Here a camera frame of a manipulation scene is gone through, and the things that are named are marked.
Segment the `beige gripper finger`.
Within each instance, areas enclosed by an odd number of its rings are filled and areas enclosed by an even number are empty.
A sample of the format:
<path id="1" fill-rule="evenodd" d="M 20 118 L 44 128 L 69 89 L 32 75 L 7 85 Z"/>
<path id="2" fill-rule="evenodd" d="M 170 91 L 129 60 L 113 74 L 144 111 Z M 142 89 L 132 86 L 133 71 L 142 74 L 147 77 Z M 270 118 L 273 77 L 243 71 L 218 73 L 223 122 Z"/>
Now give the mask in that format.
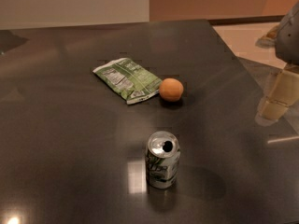
<path id="1" fill-rule="evenodd" d="M 263 119 L 278 120 L 299 100 L 299 66 L 287 64 L 270 76 L 258 106 Z"/>

